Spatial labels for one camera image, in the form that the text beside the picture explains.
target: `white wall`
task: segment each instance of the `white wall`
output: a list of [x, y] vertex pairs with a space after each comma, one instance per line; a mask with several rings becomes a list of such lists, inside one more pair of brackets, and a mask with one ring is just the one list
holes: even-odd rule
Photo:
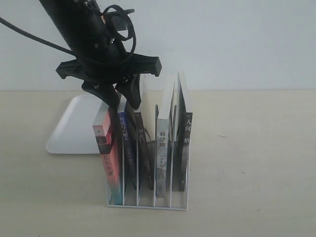
[[[316, 88], [315, 0], [98, 2], [135, 8], [136, 52], [159, 56], [161, 77], [184, 70], [190, 89]], [[66, 47], [38, 0], [1, 0], [0, 15]], [[55, 73], [70, 59], [0, 26], [0, 90], [79, 90]]]

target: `black cable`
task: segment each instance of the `black cable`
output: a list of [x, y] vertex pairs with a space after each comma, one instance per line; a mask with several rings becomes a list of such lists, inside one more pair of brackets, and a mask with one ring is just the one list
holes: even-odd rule
[[113, 9], [115, 9], [115, 10], [117, 10], [117, 11], [119, 12], [119, 16], [122, 17], [122, 18], [125, 20], [126, 25], [127, 25], [127, 28], [128, 28], [128, 37], [124, 37], [124, 36], [122, 36], [122, 35], [119, 34], [119, 33], [117, 33], [117, 37], [118, 37], [120, 40], [122, 40], [122, 41], [126, 41], [126, 40], [129, 40], [129, 39], [133, 38], [133, 47], [132, 47], [131, 52], [128, 54], [128, 56], [127, 56], [125, 59], [123, 59], [122, 61], [120, 61], [120, 62], [118, 62], [118, 63], [116, 63], [116, 64], [102, 63], [102, 62], [98, 62], [98, 61], [95, 61], [95, 60], [93, 60], [93, 59], [84, 57], [84, 56], [82, 56], [82, 55], [75, 54], [75, 53], [73, 53], [71, 50], [68, 50], [68, 49], [63, 48], [63, 47], [61, 47], [61, 46], [59, 46], [59, 45], [56, 45], [56, 44], [54, 44], [54, 43], [52, 43], [52, 42], [49, 42], [49, 41], [47, 41], [47, 40], [41, 39], [41, 38], [39, 38], [39, 37], [37, 37], [37, 36], [34, 36], [34, 35], [32, 35], [32, 34], [26, 32], [26, 31], [23, 31], [22, 29], [20, 29], [20, 28], [14, 26], [14, 25], [12, 25], [11, 23], [7, 22], [6, 20], [4, 20], [4, 19], [1, 18], [1, 17], [0, 17], [0, 23], [3, 24], [3, 25], [5, 25], [5, 26], [7, 26], [7, 27], [10, 28], [11, 30], [13, 30], [13, 31], [15, 31], [15, 32], [17, 32], [17, 33], [19, 33], [19, 34], [21, 34], [21, 35], [23, 35], [23, 36], [29, 38], [29, 39], [32, 39], [32, 40], [34, 40], [34, 41], [36, 41], [36, 42], [42, 43], [42, 44], [44, 44], [44, 45], [46, 45], [46, 46], [49, 46], [49, 47], [54, 48], [54, 49], [57, 49], [57, 50], [62, 51], [62, 52], [64, 52], [64, 53], [70, 54], [70, 55], [72, 55], [72, 56], [79, 57], [79, 58], [88, 60], [88, 61], [93, 62], [93, 63], [96, 63], [96, 64], [100, 64], [100, 65], [105, 65], [105, 66], [118, 66], [118, 65], [120, 65], [120, 64], [125, 63], [127, 60], [129, 60], [129, 59], [133, 56], [133, 54], [134, 54], [134, 52], [135, 52], [135, 48], [136, 48], [136, 34], [135, 34], [135, 31], [134, 31], [134, 26], [133, 26], [133, 24], [132, 24], [132, 22], [131, 22], [129, 16], [125, 13], [125, 11], [124, 11], [121, 7], [119, 7], [119, 6], [117, 6], [117, 5], [112, 5], [112, 6], [107, 7], [107, 8], [105, 9], [105, 11], [104, 11], [103, 13], [100, 13], [100, 14], [101, 14], [101, 15], [105, 15], [105, 14], [109, 11], [110, 8], [113, 8]]

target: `book stand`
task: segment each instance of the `book stand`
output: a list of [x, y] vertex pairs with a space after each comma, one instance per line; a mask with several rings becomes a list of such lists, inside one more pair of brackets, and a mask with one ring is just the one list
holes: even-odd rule
[[[72, 154], [87, 155], [99, 154], [99, 150], [95, 141], [92, 124], [101, 105], [101, 100], [93, 95], [80, 95], [71, 100], [68, 108], [64, 112], [61, 120], [56, 126], [50, 139], [46, 144], [46, 150], [52, 154]], [[167, 169], [167, 186], [165, 198], [156, 198], [156, 172], [154, 174], [154, 190], [148, 188], [147, 180], [140, 177], [139, 170], [139, 152], [137, 144], [137, 190], [133, 189], [132, 182], [125, 177], [125, 160], [124, 148], [122, 150], [122, 193], [123, 204], [114, 205], [111, 200], [111, 191], [108, 189], [107, 204], [108, 207], [122, 208], [140, 208], [140, 209], [163, 209], [163, 210], [187, 210], [188, 209], [188, 191], [189, 191], [189, 172], [190, 160], [187, 166], [186, 187], [184, 192], [179, 191], [180, 174], [175, 167], [178, 166], [175, 159], [176, 142], [171, 141], [171, 158], [168, 161]], [[149, 145], [151, 153], [155, 160], [156, 157], [156, 141]]]

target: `table surface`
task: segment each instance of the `table surface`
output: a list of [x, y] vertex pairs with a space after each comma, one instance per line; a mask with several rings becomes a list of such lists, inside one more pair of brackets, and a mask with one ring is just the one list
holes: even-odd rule
[[193, 91], [188, 212], [108, 208], [99, 156], [46, 152], [79, 94], [0, 92], [0, 236], [316, 236], [316, 91]]

